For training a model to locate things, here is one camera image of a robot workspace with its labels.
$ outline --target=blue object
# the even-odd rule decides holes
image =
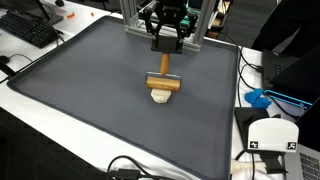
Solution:
[[[254,108],[265,108],[267,109],[271,105],[271,101],[267,98],[261,97],[263,90],[254,89],[252,92],[246,93],[245,100],[252,105]]]

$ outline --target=keyboard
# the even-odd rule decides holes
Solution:
[[[311,156],[300,153],[303,178],[307,180],[320,179],[319,160]]]
[[[280,64],[276,64],[275,65],[275,71],[276,71],[276,75],[280,74],[282,71],[284,71],[286,69],[285,66],[280,65]]]
[[[16,11],[1,16],[0,29],[38,48],[43,48],[57,39],[57,33],[52,26]]]

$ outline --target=floor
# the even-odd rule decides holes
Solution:
[[[102,0],[69,1],[103,9]],[[120,12],[119,0],[109,0],[106,6],[108,11]],[[276,0],[234,0],[228,12],[228,20],[223,32],[227,33],[238,45],[251,47],[260,29],[275,7]],[[224,35],[220,35],[218,39],[231,42]],[[289,38],[280,44],[275,51],[281,52],[291,39]]]

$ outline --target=white device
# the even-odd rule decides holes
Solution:
[[[297,150],[299,128],[280,118],[265,118],[253,122],[248,130],[248,149],[294,153]]]

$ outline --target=white table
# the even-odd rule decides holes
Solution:
[[[47,0],[46,2],[54,4],[54,0]],[[110,15],[107,11],[102,11],[83,5],[78,5],[65,1],[65,6],[56,10],[57,14],[63,15],[64,20],[55,24],[54,27],[62,31],[66,40],[72,38],[85,27],[89,26],[99,17]],[[68,19],[66,15],[75,13],[75,17]],[[4,14],[4,10],[0,10],[0,15]],[[119,14],[112,14],[111,16],[121,18]],[[0,42],[10,42],[3,45],[1,43],[0,55],[10,56],[12,54],[24,54],[32,60],[45,55],[56,47],[56,43],[52,43],[43,49],[33,47],[24,41],[15,38],[6,32],[0,30]],[[248,61],[254,64],[261,64],[261,53],[245,49],[244,55]],[[19,70],[29,62],[23,57],[14,57],[8,64],[14,70]],[[246,68],[243,72],[246,81],[254,87],[261,87],[261,75],[250,68]],[[5,78],[5,74],[0,72],[0,80]],[[250,91],[243,83],[240,86],[240,94],[243,97],[246,92]],[[169,176],[176,179],[198,179],[197,177],[185,172],[166,161],[159,159],[143,150],[140,150],[122,140],[119,140],[103,131],[100,131],[92,126],[89,126],[81,121],[65,115],[57,110],[54,110],[46,105],[40,104],[25,96],[22,96],[10,90],[5,83],[0,84],[0,106],[25,123],[37,129],[39,132],[45,134],[52,140],[56,141],[66,149],[74,154],[80,156],[92,165],[106,169],[109,162],[118,155],[128,155],[144,164],[151,174]],[[243,106],[250,106],[242,98]],[[288,108],[293,111],[299,111],[297,108]],[[275,106],[268,109],[270,115],[281,113]],[[232,136],[232,157],[234,158],[242,149],[239,131],[236,122],[233,123]],[[241,158],[242,161],[251,161],[251,156],[245,154]],[[114,167],[134,168],[134,166],[126,161],[116,161]],[[250,179],[252,175],[251,170],[243,171],[233,176],[233,179]],[[282,179],[282,175],[265,175],[265,173],[256,172],[256,179],[276,180]]]

